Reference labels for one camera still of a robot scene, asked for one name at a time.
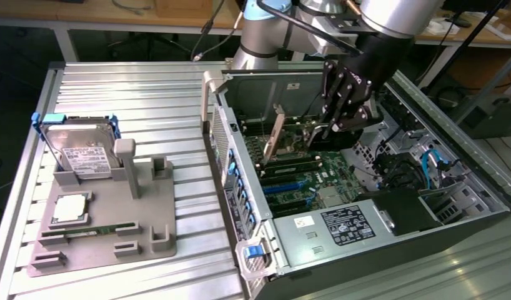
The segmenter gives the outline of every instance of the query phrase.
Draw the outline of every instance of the floor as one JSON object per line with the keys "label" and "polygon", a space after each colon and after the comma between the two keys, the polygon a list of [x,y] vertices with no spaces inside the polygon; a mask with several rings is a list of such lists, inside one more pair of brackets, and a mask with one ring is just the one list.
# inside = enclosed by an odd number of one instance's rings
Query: floor
{"label": "floor", "polygon": [[[115,58],[106,45],[127,37],[127,32],[71,31],[75,50],[81,61],[143,61],[145,42],[122,46],[115,50]],[[177,43],[191,49],[197,35],[179,35]],[[201,42],[201,49],[217,42],[217,36],[207,36]],[[210,52],[202,60],[221,61],[230,58],[238,47],[238,37],[223,44],[218,51]],[[422,72],[436,48],[414,46],[401,70],[413,79]],[[278,59],[289,60],[292,53],[280,51]],[[155,44],[153,61],[183,61],[186,53],[170,46]],[[18,166],[22,145],[29,131],[29,117],[35,108],[42,80],[51,61],[62,61],[54,35],[47,29],[23,29],[0,27],[0,218]]]}

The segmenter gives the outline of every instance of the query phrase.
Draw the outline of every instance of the aluminum table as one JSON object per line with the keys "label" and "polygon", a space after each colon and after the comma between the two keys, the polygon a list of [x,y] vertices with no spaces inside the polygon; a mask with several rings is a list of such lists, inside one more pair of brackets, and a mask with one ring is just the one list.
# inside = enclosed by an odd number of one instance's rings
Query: aluminum table
{"label": "aluminum table", "polygon": [[[47,71],[38,113],[114,113],[137,157],[165,154],[173,162],[178,250],[165,259],[27,277],[54,168],[30,130],[0,227],[0,299],[242,299],[198,123],[202,72],[225,68],[223,62],[119,62]],[[511,218],[446,251],[301,299],[511,299]]]}

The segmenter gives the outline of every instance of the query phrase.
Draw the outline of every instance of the warning label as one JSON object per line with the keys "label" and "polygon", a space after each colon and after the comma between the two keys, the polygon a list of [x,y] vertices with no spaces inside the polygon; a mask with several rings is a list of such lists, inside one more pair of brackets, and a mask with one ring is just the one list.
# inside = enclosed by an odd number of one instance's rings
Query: warning label
{"label": "warning label", "polygon": [[321,218],[329,229],[332,240],[338,246],[374,237],[373,230],[369,227],[358,206],[322,212]]}
{"label": "warning label", "polygon": [[77,175],[110,172],[110,165],[102,147],[63,148],[62,152]]}

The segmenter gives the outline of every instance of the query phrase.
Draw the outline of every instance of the blue tab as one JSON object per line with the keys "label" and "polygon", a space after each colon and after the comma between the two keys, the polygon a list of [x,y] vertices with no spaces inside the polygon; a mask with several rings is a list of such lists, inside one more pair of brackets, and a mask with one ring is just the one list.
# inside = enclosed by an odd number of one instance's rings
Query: blue tab
{"label": "blue tab", "polygon": [[243,255],[247,259],[258,258],[263,255],[263,248],[261,245],[247,246],[243,248]]}
{"label": "blue tab", "polygon": [[65,114],[46,114],[41,122],[43,124],[63,124],[63,121]]}
{"label": "blue tab", "polygon": [[[290,0],[263,0],[263,4],[282,12],[288,11],[292,7]],[[247,0],[243,9],[243,19],[249,21],[259,21],[271,18],[274,18],[274,16],[255,5],[255,0]]]}
{"label": "blue tab", "polygon": [[31,116],[30,116],[30,126],[34,129],[35,133],[38,134],[39,139],[42,141],[45,141],[43,135],[41,134],[41,131],[39,131],[39,114],[37,112],[31,113]]}
{"label": "blue tab", "polygon": [[231,162],[230,165],[229,165],[229,171],[227,171],[229,175],[231,175],[231,173],[234,171],[234,168],[235,168],[235,162]]}
{"label": "blue tab", "polygon": [[118,118],[113,114],[110,114],[107,116],[107,120],[110,121],[110,126],[114,130],[114,138],[119,139],[121,133],[119,133],[119,127],[118,127]]}

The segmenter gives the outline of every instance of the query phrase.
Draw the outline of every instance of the wooden workbench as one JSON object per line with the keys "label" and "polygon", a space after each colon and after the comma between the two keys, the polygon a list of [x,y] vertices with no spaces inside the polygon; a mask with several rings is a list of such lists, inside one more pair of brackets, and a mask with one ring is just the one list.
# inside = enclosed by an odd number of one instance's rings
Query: wooden workbench
{"label": "wooden workbench", "polygon": [[[153,0],[121,0],[126,6],[153,6]],[[230,32],[238,8],[234,0],[225,0],[225,4],[214,20],[214,27],[209,34],[226,35]],[[442,43],[446,47],[430,71],[424,77],[421,85],[426,85],[438,70],[468,37],[478,20],[464,16],[472,22],[470,28],[461,28],[454,36],[448,36]],[[53,30],[65,61],[78,61],[67,31],[71,29],[102,31],[135,31],[151,33],[198,34],[206,19],[157,17],[154,10],[137,15],[117,8],[110,0],[85,0],[82,4],[59,2],[58,0],[0,0],[0,25],[19,27],[39,27]],[[417,44],[438,44],[442,35],[422,33],[416,36]],[[477,35],[473,47],[511,48],[511,41],[494,36],[486,29]]]}
{"label": "wooden workbench", "polygon": [[[153,0],[122,0],[121,3],[133,7],[154,6]],[[234,0],[225,0],[214,19],[214,27],[230,29],[237,15]],[[85,0],[82,4],[65,3],[59,0],[0,0],[0,18],[186,27],[201,27],[207,21],[206,18],[157,17],[154,8],[137,15],[115,7],[110,0]]]}

